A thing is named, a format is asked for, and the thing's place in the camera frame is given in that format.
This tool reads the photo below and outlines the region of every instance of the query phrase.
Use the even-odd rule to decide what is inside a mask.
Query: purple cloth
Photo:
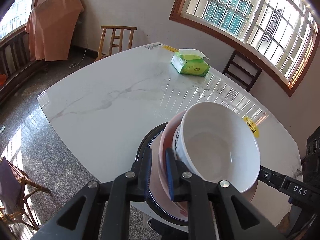
[[[0,163],[0,199],[8,214],[16,212],[16,204],[21,192],[21,185],[14,177],[5,157]]]

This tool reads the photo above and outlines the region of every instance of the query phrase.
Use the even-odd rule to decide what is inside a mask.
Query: yellow sticker
[[[254,123],[254,121],[252,121],[252,119],[250,117],[245,116],[243,118],[243,120],[246,122],[246,124],[249,126],[250,130],[252,131],[253,135],[255,136],[255,138],[259,137],[259,129],[256,126],[256,124]]]
[[[172,51],[172,52],[177,52],[177,51],[179,51],[178,49],[175,49],[175,48],[170,47],[170,46],[167,46],[167,45],[164,45],[162,48],[167,49],[167,50],[170,50],[170,51]]]

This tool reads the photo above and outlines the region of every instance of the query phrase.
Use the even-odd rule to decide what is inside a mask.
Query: bamboo chair
[[[128,49],[132,48],[133,33],[134,33],[134,31],[137,30],[137,27],[102,25],[101,28],[103,29],[103,31],[102,31],[100,45],[99,45],[98,57],[96,58],[96,60],[94,62],[96,62],[96,61],[98,61],[98,60],[100,60],[102,58],[110,56],[112,54],[112,48],[114,48],[114,47],[119,48],[119,52],[122,51],[122,41],[123,41],[124,30],[130,30]],[[109,54],[108,55],[102,53],[104,37],[106,35],[107,29],[113,29],[112,35],[111,35],[111,41],[110,41],[110,47],[109,47]],[[116,35],[116,30],[120,30],[120,35],[119,36]],[[114,44],[115,39],[119,40],[119,44]]]
[[[48,194],[51,194],[50,190],[46,187],[42,187],[41,185],[33,182],[31,179],[29,179],[28,174],[26,174],[24,171],[20,170],[19,168],[17,168],[16,166],[14,166],[12,163],[8,162],[9,166],[12,170],[12,173],[15,177],[15,179],[20,183],[21,185],[21,192],[20,192],[20,196],[17,199],[17,203],[16,203],[16,212],[14,212],[13,214],[6,214],[4,215],[4,207],[0,207],[0,219],[3,220],[3,222],[5,224],[12,224],[12,223],[22,223],[30,228],[32,228],[33,230],[39,230],[39,225],[36,223],[35,218],[32,215],[31,209],[28,205],[27,199],[29,197],[31,197],[34,193],[36,193],[37,191],[42,191]],[[31,191],[29,194],[25,195],[24,194],[24,190],[26,185],[31,185],[33,187],[35,187],[35,189],[33,191]],[[27,219],[30,221],[30,224],[26,223],[25,221],[23,221],[22,216],[25,215],[27,217]]]

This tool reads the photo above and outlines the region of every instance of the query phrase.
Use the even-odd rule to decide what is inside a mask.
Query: triangular cutout
[[[75,230],[86,198],[82,196],[57,221],[61,227]]]
[[[235,196],[231,200],[243,230],[259,224],[259,220]]]

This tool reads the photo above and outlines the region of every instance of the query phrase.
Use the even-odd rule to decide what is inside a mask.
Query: dark brown chair
[[[229,76],[245,90],[250,91],[261,72],[262,69],[254,62],[235,50],[222,73]]]
[[[13,203],[14,207],[11,206],[10,213],[8,213],[7,210],[6,212],[4,212],[4,207],[0,207],[0,211],[1,211],[0,218],[6,224],[22,223],[32,228],[33,230],[37,231],[39,230],[39,225],[36,223],[36,220],[32,215],[27,199],[37,191],[43,191],[48,194],[51,194],[51,192],[48,188],[42,187],[41,185],[33,182],[31,179],[29,179],[29,176],[24,171],[20,170],[19,168],[14,166],[12,163],[10,162],[7,162],[7,163],[9,164],[9,167],[12,171],[14,178],[20,184],[21,191],[18,194],[17,202]],[[35,188],[27,195],[24,194],[26,185],[30,185]],[[29,220],[30,223],[27,223],[23,220],[22,218],[23,215],[26,216],[26,218]]]
[[[96,60],[94,62],[96,62],[102,58],[110,56],[112,54],[112,48],[114,48],[114,47],[119,48],[119,52],[122,51],[122,41],[123,41],[124,30],[130,30],[128,49],[132,48],[133,34],[134,34],[134,31],[137,30],[137,27],[102,25],[101,28],[103,29],[103,31],[102,31],[102,36],[101,36],[100,45],[99,45],[98,57],[96,58]],[[112,31],[112,35],[111,35],[109,54],[103,54],[102,48],[103,48],[104,36],[106,35],[107,29],[113,29],[113,31]],[[116,30],[120,30],[119,36],[116,35]],[[114,44],[115,39],[119,40],[119,44]]]

